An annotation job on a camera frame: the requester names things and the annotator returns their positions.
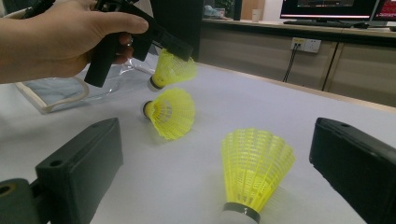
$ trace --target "transparent plastic bag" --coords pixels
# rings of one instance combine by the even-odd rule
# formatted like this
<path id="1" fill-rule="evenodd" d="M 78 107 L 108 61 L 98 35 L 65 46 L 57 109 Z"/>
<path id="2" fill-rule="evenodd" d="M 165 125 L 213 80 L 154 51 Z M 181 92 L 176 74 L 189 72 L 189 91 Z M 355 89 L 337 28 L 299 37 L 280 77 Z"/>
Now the transparent plastic bag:
<path id="1" fill-rule="evenodd" d="M 112 65 L 102 88 L 83 81 L 88 65 L 75 77 L 49 77 L 19 82 L 16 86 L 41 113 L 50 113 L 92 104 L 109 95 L 146 88 L 150 76 L 155 71 L 157 60 L 157 55 L 149 53 L 144 62 L 132 59 L 122 65 Z"/>

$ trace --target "screw hole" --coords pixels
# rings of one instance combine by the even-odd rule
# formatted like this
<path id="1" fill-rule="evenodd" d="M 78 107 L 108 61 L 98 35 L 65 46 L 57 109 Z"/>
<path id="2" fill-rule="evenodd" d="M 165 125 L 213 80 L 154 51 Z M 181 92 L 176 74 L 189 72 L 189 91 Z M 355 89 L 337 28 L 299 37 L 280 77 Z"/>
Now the screw hole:
<path id="1" fill-rule="evenodd" d="M 0 195 L 6 194 L 9 190 L 11 190 L 11 187 L 10 187 L 10 186 L 3 186 L 3 187 L 0 187 Z"/>
<path id="2" fill-rule="evenodd" d="M 50 166 L 59 166 L 62 164 L 62 161 L 53 161 L 52 163 L 50 163 Z"/>

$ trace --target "shuttlecock cork base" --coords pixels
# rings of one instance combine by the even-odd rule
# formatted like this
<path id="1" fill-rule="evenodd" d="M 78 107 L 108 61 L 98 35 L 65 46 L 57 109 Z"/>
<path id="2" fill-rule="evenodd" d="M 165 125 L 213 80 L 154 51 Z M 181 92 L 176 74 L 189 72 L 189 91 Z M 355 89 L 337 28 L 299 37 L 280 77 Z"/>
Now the shuttlecock cork base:
<path id="1" fill-rule="evenodd" d="M 149 119 L 148 111 L 147 111 L 146 109 L 147 109 L 148 105 L 149 105 L 151 102 L 152 102 L 152 101 L 147 101 L 147 102 L 145 102 L 144 104 L 142 104 L 142 109 L 141 109 L 141 111 L 142 111 L 143 115 L 146 117 L 146 119 Z"/>
<path id="2" fill-rule="evenodd" d="M 220 224 L 258 224 L 260 214 L 241 203 L 226 203 L 220 216 Z"/>
<path id="3" fill-rule="evenodd" d="M 152 77 L 148 80 L 148 89 L 151 91 L 160 91 L 163 87 L 157 86 L 155 82 L 152 80 Z"/>

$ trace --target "white table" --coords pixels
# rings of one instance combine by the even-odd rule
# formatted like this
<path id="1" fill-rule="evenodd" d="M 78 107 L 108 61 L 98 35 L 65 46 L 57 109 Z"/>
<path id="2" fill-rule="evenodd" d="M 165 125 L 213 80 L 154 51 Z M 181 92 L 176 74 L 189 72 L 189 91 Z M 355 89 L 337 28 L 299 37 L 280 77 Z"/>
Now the white table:
<path id="1" fill-rule="evenodd" d="M 0 85 L 0 180 L 32 182 L 50 153 L 89 125 L 117 117 L 124 165 L 92 224 L 216 223 L 226 198 L 220 142 L 253 127 L 283 137 L 296 155 L 261 223 L 364 223 L 308 161 L 315 121 L 337 119 L 396 147 L 396 109 L 200 65 L 196 79 L 167 87 L 191 94 L 196 118 L 186 136 L 166 142 L 139 111 L 158 95 L 143 78 L 127 94 L 47 115 L 14 85 Z"/>

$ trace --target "yellow shuttlecock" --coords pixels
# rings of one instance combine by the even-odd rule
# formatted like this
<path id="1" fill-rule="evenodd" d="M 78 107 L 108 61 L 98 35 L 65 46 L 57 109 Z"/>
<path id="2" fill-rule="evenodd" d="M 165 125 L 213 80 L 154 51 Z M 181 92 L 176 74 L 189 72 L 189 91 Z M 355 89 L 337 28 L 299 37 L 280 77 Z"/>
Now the yellow shuttlecock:
<path id="1" fill-rule="evenodd" d="M 166 49 L 162 49 L 154 75 L 148 81 L 148 88 L 158 91 L 166 85 L 192 79 L 197 66 L 192 58 L 184 61 Z"/>
<path id="2" fill-rule="evenodd" d="M 178 88 L 164 91 L 154 101 L 143 106 L 160 136 L 167 140 L 184 136 L 194 123 L 195 106 L 191 96 Z"/>
<path id="3" fill-rule="evenodd" d="M 257 224 L 260 211 L 294 163 L 292 148 L 278 136 L 241 129 L 221 142 L 227 203 L 221 224 Z"/>

